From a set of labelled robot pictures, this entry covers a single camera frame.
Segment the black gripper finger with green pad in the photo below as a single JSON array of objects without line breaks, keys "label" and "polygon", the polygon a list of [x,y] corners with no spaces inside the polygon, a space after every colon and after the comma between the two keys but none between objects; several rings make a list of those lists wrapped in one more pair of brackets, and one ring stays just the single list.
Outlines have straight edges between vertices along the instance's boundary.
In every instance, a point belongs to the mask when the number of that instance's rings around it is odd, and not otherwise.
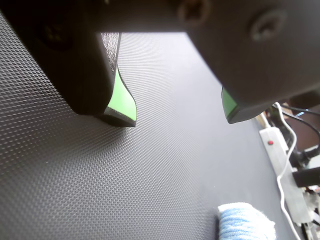
[{"label": "black gripper finger with green pad", "polygon": [[182,0],[179,19],[237,104],[229,123],[320,86],[317,0]]},{"label": "black gripper finger with green pad", "polygon": [[134,127],[137,105],[118,63],[120,34],[107,51],[94,24],[103,0],[3,0],[0,10],[42,71],[78,115]]}]

